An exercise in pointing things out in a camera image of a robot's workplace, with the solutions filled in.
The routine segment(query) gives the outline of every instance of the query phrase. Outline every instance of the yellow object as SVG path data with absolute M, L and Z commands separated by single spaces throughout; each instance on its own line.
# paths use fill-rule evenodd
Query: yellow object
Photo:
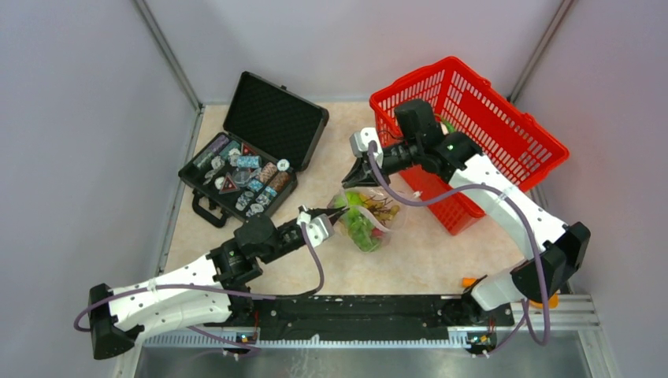
M 464 288 L 472 286 L 478 281 L 478 278 L 462 278 L 462 286 Z
M 540 303 L 540 302 L 529 301 L 529 304 L 531 306 L 534 306 L 534 307 L 539 308 L 539 309 L 543 308 L 543 303 Z M 550 297 L 550 300 L 547 301 L 547 307 L 550 308 L 550 309 L 554 309 L 557 306 L 559 306 L 559 295 L 554 294 Z

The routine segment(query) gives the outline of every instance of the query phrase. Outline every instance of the red plastic basket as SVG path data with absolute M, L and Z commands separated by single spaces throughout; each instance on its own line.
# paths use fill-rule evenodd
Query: red plastic basket
M 569 156 L 568 150 L 531 115 L 520 113 L 492 89 L 489 80 L 456 57 L 417 69 L 371 95 L 369 102 L 376 112 L 376 129 L 383 146 L 396 141 L 381 130 L 401 135 L 394 108 L 413 98 L 432 104 L 436 114 L 478 143 L 496 168 L 523 191 L 536 186 Z M 422 199 L 451 189 L 420 167 L 400 174 L 414 191 L 422 192 Z M 464 194 L 453 195 L 429 208 L 452 235 L 484 216 L 484 211 Z

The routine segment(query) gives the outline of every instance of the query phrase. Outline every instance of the gray wall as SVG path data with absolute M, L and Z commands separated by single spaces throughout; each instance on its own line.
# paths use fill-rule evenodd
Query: gray wall
M 108 376 L 72 329 L 149 277 L 194 111 L 129 0 L 0 4 L 0 376 Z
M 519 106 L 571 158 L 550 209 L 592 241 L 573 281 L 592 293 L 624 376 L 665 376 L 668 2 L 579 2 Z
M 245 70 L 311 99 L 363 99 L 456 55 L 508 95 L 559 0 L 149 0 L 204 102 Z

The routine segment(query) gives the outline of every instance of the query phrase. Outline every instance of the plastic bag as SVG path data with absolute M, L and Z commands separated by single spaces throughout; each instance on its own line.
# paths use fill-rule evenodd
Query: plastic bag
M 391 235 L 406 222 L 406 208 L 381 189 L 342 190 L 328 207 L 348 207 L 338 229 L 362 252 L 374 252 L 390 242 Z

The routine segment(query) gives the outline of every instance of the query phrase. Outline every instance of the red triangle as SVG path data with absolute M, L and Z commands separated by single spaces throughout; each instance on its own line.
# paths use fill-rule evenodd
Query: red triangle
M 225 181 L 223 182 L 223 186 L 221 187 L 221 194 L 223 193 L 231 193 L 233 191 L 238 191 L 239 187 L 236 186 L 234 181 L 232 181 L 232 176 L 228 173 L 225 175 Z
M 242 155 L 253 155 L 253 156 L 258 155 L 258 154 L 255 153 L 255 151 L 253 151 L 253 149 L 251 149 L 249 146 L 246 146 L 246 143 L 241 145 L 241 154 Z

